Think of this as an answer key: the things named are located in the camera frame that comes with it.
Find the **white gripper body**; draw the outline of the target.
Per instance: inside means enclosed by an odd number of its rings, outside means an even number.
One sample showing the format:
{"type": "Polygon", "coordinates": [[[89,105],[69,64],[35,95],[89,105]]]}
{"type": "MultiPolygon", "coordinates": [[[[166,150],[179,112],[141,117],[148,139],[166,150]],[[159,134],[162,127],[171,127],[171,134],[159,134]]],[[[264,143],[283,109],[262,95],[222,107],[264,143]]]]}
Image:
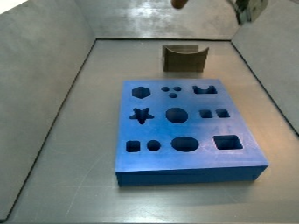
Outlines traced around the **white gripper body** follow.
{"type": "Polygon", "coordinates": [[[227,0],[238,19],[238,24],[252,23],[267,7],[268,0],[227,0]]]}

